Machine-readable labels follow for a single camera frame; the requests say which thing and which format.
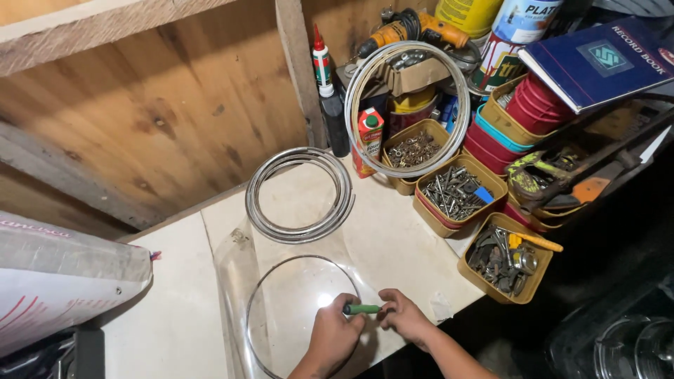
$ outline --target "green painted tool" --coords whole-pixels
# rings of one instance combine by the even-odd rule
[[[344,308],[342,308],[342,313],[346,315],[359,314],[359,313],[375,314],[380,310],[381,307],[378,305],[345,304]]]

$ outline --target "container of nuts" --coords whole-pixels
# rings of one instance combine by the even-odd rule
[[[455,231],[505,201],[507,194],[506,183],[468,155],[458,155],[422,176],[415,189],[415,198],[428,210],[417,212],[436,233],[434,224]]]
[[[510,232],[540,237],[512,218],[492,213],[456,268],[499,303],[526,304],[534,297],[553,252],[528,241],[514,241]]]
[[[413,167],[432,158],[450,139],[449,133],[436,120],[423,119],[389,138],[382,147],[382,162],[391,167]],[[418,177],[387,177],[403,196],[415,192]]]

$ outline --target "orange carton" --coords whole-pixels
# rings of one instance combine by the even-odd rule
[[[384,119],[374,108],[368,108],[358,113],[358,131],[365,144],[365,149],[373,158],[378,161],[381,159],[381,132],[384,128]],[[358,173],[358,177],[364,179],[374,174],[375,169],[363,163],[363,159],[351,146],[351,156],[353,157],[353,167]]]

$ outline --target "coil of white wire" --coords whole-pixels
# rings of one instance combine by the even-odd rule
[[[335,185],[335,199],[328,213],[317,222],[301,228],[286,228],[274,224],[259,207],[259,189],[275,172],[285,167],[308,163],[323,169]],[[300,244],[316,241],[335,231],[353,208],[351,178],[346,167],[333,155],[312,147],[291,148],[269,158],[257,168],[246,188],[246,213],[253,226],[272,241]]]
[[[386,59],[409,49],[428,51],[447,67],[447,70],[449,70],[450,75],[456,83],[456,96],[458,98],[459,109],[454,128],[450,133],[450,139],[440,148],[440,151],[438,151],[433,158],[417,166],[393,168],[381,164],[366,150],[362,149],[363,141],[358,131],[358,106],[367,81],[377,75],[379,67],[386,62]],[[354,150],[358,152],[358,155],[361,156],[363,161],[380,173],[392,177],[416,177],[424,175],[447,162],[447,160],[449,160],[459,149],[459,146],[466,135],[468,123],[470,122],[469,96],[466,78],[464,78],[461,73],[461,69],[441,49],[428,45],[427,43],[413,40],[394,42],[385,45],[366,58],[362,66],[355,72],[353,79],[351,79],[346,90],[346,96],[344,98],[344,119],[346,121],[348,138],[351,140],[353,146],[357,146]]]

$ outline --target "workbench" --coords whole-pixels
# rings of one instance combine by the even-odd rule
[[[260,276],[289,256],[332,254],[337,263],[353,265],[363,303],[381,305],[384,302],[377,291],[397,288],[435,324],[484,295],[459,274],[457,253],[414,211],[410,196],[398,194],[381,174],[359,179],[351,157],[341,160],[356,196],[346,222],[322,240],[323,245],[321,241],[317,245],[280,245],[253,231]],[[233,368],[227,367],[232,359],[231,339],[226,323],[223,326],[227,311],[212,255],[224,248],[223,241],[235,228],[245,225],[244,197],[245,188],[239,187],[128,242],[162,254],[154,262],[150,288],[113,310],[112,320],[102,327],[108,379],[234,378]],[[259,195],[264,214],[285,227],[315,222],[333,198],[332,180],[313,165],[277,174],[263,184]],[[464,249],[470,234],[477,232],[476,226],[465,228],[450,243],[457,250]],[[337,252],[315,251],[324,248]],[[312,272],[320,264],[303,259],[293,261],[297,264],[286,270],[279,269],[274,278],[270,275],[266,279],[270,284],[262,286],[266,316],[278,323],[267,327],[274,369],[280,375],[287,375],[304,354],[321,299],[318,303],[309,299],[301,304],[301,312],[293,313],[275,309],[279,299],[297,301],[298,294],[305,296],[308,274],[314,276],[312,287],[324,288],[327,296],[353,292],[343,273],[325,267]],[[341,279],[333,280],[340,275]],[[293,326],[297,330],[284,330]],[[405,344],[393,330],[377,327],[371,316],[361,344],[337,377],[351,378]]]

